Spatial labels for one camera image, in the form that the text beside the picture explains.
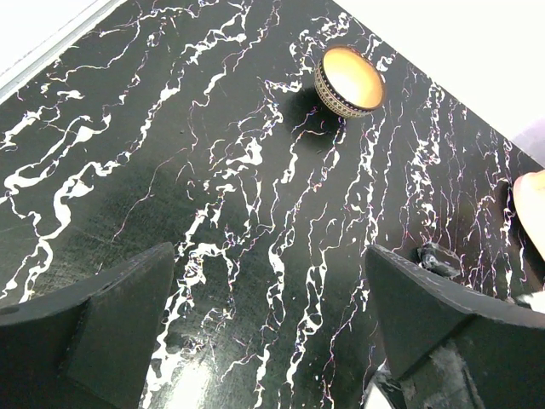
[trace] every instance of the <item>black marble surface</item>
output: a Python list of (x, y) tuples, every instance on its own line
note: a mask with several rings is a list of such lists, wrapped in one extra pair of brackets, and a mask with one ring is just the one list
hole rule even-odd
[[(385, 360), (368, 244), (541, 288), (509, 199), (539, 166), (432, 79), (331, 1), (183, 3), (123, 4), (0, 106), (1, 306), (171, 241), (141, 407), (352, 408)], [(376, 64), (382, 109), (319, 103), (333, 43)]]

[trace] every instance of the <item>peach colored object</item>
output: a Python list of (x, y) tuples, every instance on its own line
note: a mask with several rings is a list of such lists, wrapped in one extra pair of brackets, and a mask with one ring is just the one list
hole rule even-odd
[(522, 226), (545, 259), (545, 170), (519, 177), (513, 199)]

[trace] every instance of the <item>patterned bowl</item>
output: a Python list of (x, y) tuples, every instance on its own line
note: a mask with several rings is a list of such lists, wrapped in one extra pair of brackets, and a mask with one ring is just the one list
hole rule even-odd
[(384, 101), (381, 74), (358, 51), (336, 45), (325, 51), (314, 70), (320, 99), (344, 118), (361, 118)]

